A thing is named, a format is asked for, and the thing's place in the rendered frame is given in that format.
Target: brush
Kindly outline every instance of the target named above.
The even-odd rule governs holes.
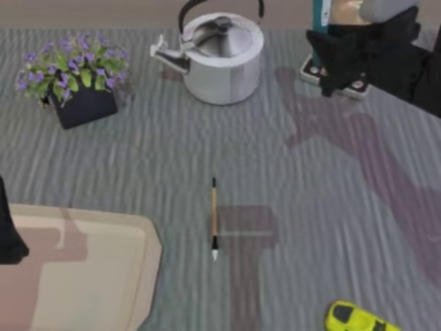
[[[215,261],[218,258],[218,217],[216,202],[216,178],[212,182],[212,256]]]

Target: flower pot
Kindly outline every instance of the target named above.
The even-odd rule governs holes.
[[[118,111],[113,92],[95,90],[94,82],[91,88],[86,88],[80,81],[78,85],[78,92],[73,92],[72,98],[63,107],[54,94],[50,95],[63,129],[96,121]]]

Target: black handle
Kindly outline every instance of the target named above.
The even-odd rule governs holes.
[[[189,0],[181,9],[178,16],[178,24],[179,24],[179,32],[182,34],[184,32],[184,18],[185,15],[193,8],[196,7],[198,4],[202,2],[206,2],[207,0]],[[258,0],[259,3],[259,19],[265,15],[265,3],[263,0]]]

